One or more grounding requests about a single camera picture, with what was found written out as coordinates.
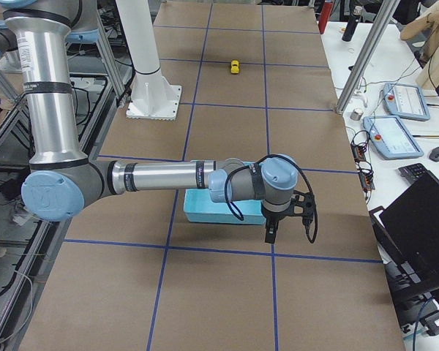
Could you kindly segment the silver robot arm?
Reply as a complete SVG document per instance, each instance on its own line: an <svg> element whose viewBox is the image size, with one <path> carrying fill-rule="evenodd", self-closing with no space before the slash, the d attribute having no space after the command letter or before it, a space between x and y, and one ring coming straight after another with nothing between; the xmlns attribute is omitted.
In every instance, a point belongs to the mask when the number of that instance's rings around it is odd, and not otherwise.
<svg viewBox="0 0 439 351"><path fill-rule="evenodd" d="M267 243L298 205L298 167L288 156L269 155L255 164L224 162L92 162L81 150L67 63L66 38L95 15L94 1L3 1L4 21L16 36L29 106L34 156L21 187L26 207L60 222L101 198L145 189L207 189L212 201L238 214L237 202L258 200Z"/></svg>

